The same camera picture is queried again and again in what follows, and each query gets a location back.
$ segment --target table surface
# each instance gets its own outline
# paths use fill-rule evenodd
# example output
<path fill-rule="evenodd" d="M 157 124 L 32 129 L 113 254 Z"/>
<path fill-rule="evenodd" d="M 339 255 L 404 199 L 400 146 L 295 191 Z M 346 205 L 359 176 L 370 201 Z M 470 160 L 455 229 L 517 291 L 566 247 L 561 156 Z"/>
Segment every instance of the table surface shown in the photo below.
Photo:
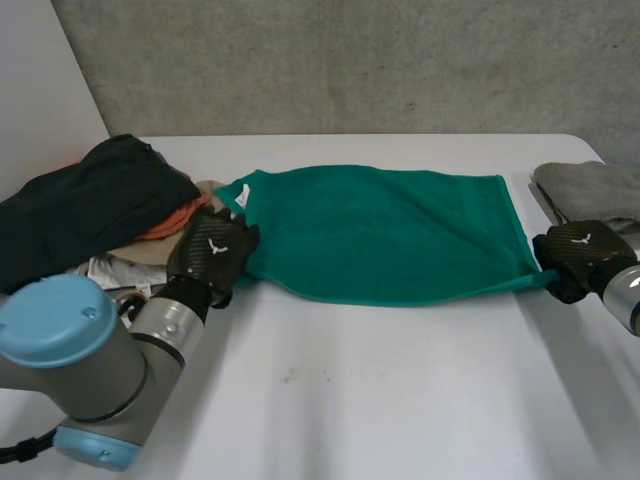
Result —
<path fill-rule="evenodd" d="M 565 135 L 146 140 L 193 180 L 319 164 L 498 173 L 529 238 L 549 225 L 529 191 L 533 169 L 599 160 Z M 639 347 L 596 298 L 566 306 L 528 291 L 392 309 L 313 303 L 262 283 L 211 313 L 123 478 L 637 479 Z M 2 391 L 0 445 L 60 418 L 41 395 Z M 119 475 L 48 451 L 0 477 Z"/>

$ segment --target light blue joint cap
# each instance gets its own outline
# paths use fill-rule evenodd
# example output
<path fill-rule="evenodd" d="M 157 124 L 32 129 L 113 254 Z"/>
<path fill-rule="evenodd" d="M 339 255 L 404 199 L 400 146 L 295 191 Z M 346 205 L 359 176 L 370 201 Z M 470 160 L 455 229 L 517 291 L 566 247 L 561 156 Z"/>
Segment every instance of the light blue joint cap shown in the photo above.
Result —
<path fill-rule="evenodd" d="M 58 427 L 53 446 L 78 462 L 116 472 L 129 468 L 142 448 L 135 443 L 69 427 Z"/>
<path fill-rule="evenodd" d="M 31 283 L 0 307 L 0 353 L 30 368 L 71 365 L 98 350 L 116 326 L 111 298 L 81 275 Z"/>

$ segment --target concrete wall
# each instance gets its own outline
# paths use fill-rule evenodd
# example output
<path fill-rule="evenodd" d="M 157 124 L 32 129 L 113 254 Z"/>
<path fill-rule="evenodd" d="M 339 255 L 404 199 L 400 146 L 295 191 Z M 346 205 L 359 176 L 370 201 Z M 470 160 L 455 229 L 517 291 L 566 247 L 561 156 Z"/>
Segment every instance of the concrete wall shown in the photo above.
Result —
<path fill-rule="evenodd" d="M 556 132 L 640 159 L 638 0 L 54 0 L 111 133 Z"/>

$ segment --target green towel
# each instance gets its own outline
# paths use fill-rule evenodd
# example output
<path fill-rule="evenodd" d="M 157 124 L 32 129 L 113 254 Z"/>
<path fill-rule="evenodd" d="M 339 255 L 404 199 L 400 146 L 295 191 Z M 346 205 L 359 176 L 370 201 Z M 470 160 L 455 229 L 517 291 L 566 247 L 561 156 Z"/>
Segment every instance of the green towel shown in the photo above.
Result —
<path fill-rule="evenodd" d="M 419 306 L 549 281 L 499 176 L 336 165 L 215 193 L 260 226 L 247 272 L 311 300 Z"/>

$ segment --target gray towel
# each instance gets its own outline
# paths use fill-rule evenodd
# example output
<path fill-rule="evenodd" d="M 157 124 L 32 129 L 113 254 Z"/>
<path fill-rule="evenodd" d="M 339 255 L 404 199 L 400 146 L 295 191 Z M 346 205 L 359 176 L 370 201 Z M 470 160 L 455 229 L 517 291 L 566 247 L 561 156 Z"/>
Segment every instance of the gray towel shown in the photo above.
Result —
<path fill-rule="evenodd" d="M 625 170 L 600 162 L 546 163 L 534 178 L 566 220 L 602 220 L 619 233 L 640 228 L 640 182 Z"/>

